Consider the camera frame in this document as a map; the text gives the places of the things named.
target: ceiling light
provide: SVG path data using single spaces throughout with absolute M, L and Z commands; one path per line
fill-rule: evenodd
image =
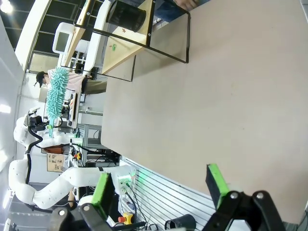
M 8 0 L 3 0 L 3 1 L 2 1 L 2 4 L 1 4 L 1 6 L 0 6 L 0 9 L 1 9 L 3 12 L 5 12 L 5 13 L 10 14 L 10 13 L 12 13 L 12 11 L 13 11 L 13 6 L 11 5 L 10 1 L 8 1 Z
M 11 107 L 4 104 L 0 104 L 0 112 L 11 113 Z

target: black hair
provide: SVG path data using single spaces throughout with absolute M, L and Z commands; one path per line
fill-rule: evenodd
M 39 87 L 41 87 L 42 84 L 43 84 L 43 79 L 45 78 L 44 75 L 47 75 L 47 73 L 44 72 L 44 71 L 40 71 L 40 72 L 38 72 L 38 74 L 37 74 L 37 82 L 36 82 L 36 83 L 39 83 Z

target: black bin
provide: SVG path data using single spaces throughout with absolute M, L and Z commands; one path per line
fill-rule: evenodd
M 106 22 L 137 32 L 142 27 L 145 17 L 146 11 L 115 0 L 108 11 Z
M 193 231 L 196 228 L 196 220 L 192 215 L 186 214 L 182 217 L 167 220 L 165 222 L 165 230 L 177 228 L 186 228 L 186 230 Z

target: beige tabletop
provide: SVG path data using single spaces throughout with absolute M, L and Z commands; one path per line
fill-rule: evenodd
M 283 220 L 299 222 L 308 199 L 300 1 L 211 0 L 191 14 L 189 64 L 143 51 L 133 82 L 108 79 L 102 145 L 207 194 L 206 165 L 217 163 L 228 183 L 267 190 Z M 151 45 L 182 56 L 185 21 L 154 32 Z

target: wooden panel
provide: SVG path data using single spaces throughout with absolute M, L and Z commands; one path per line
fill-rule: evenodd
M 145 44 L 146 35 L 148 33 L 148 24 L 150 20 L 152 0 L 146 0 L 138 8 L 146 11 L 146 18 L 140 30 L 138 32 L 133 32 L 131 30 L 124 29 L 122 27 L 117 27 L 113 34 L 134 40 L 136 42 Z M 131 42 L 127 42 L 118 38 L 109 37 L 106 47 L 106 53 L 103 63 L 102 74 L 114 69 L 116 66 L 120 65 L 130 57 L 136 55 L 143 50 L 143 47 L 135 45 Z
M 84 6 L 83 6 L 83 8 L 80 12 L 79 18 L 77 20 L 78 25 L 81 25 L 83 23 L 85 15 L 87 13 L 87 10 L 88 10 L 88 7 L 89 7 L 89 4 L 90 4 L 91 1 L 94 1 L 94 0 L 87 0 L 86 3 L 84 4 Z M 71 62 L 71 58 L 73 57 L 73 54 L 76 50 L 76 47 L 77 47 L 79 41 L 81 40 L 81 37 L 82 37 L 84 32 L 85 32 L 85 29 L 80 28 L 80 27 L 75 27 L 75 33 L 74 33 L 74 36 L 72 38 L 71 45 L 68 49 L 68 53 L 66 54 L 66 57 L 64 57 L 65 58 L 65 66 L 68 66 L 69 63 Z

